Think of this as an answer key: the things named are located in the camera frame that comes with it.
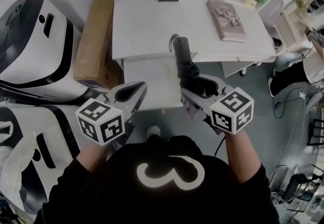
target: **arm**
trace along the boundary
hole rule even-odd
[[[323,47],[319,45],[319,43],[313,38],[311,32],[307,34],[307,38],[314,45],[314,48],[316,49],[322,60],[324,60]]]
[[[62,216],[69,215],[91,172],[106,161],[109,148],[91,142],[81,150],[57,179],[58,184],[52,187],[48,203],[39,210],[35,224],[59,223],[62,222]]]
[[[260,159],[244,131],[235,135],[230,133],[225,135],[229,167],[242,184],[258,172],[261,167]]]
[[[89,172],[93,172],[107,159],[110,146],[100,146],[94,142],[88,144],[76,157],[77,161]]]
[[[261,217],[267,216],[267,223],[279,223],[278,213],[271,202],[265,168],[248,135],[244,131],[235,135],[227,133],[226,148],[229,166],[242,184],[246,196],[253,202],[255,211]]]

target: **person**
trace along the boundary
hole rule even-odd
[[[307,33],[307,37],[313,43],[317,52],[281,72],[274,71],[274,77],[268,80],[271,97],[276,96],[281,90],[293,83],[317,84],[324,79],[323,48],[311,36],[310,31]]]
[[[85,147],[58,178],[34,223],[279,223],[265,168],[244,131],[226,133],[228,165],[203,155],[189,137],[161,139],[157,126],[147,136],[107,161],[109,146]]]

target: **book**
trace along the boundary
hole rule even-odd
[[[232,4],[209,0],[207,2],[219,37],[224,41],[245,42],[246,33]]]

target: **shoe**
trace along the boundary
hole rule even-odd
[[[270,78],[268,79],[268,86],[269,86],[270,96],[271,96],[271,97],[274,97],[274,95],[273,95],[272,92],[271,92],[271,88],[270,88],[270,84],[272,83],[272,80],[273,80],[272,77],[270,77]]]
[[[160,137],[161,136],[160,128],[157,126],[152,126],[152,127],[148,128],[146,135],[147,135],[147,138],[151,137],[152,135],[158,135]]]

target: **white table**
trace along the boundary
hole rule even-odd
[[[196,53],[194,62],[262,62],[275,56],[254,10],[237,0],[226,0],[232,1],[247,34],[245,43],[226,42],[219,39],[207,1],[122,0],[115,4],[112,57],[124,59],[125,82],[148,83],[141,110],[181,105],[180,92],[174,91],[179,89],[176,65],[169,52],[174,33],[188,38],[190,51]]]

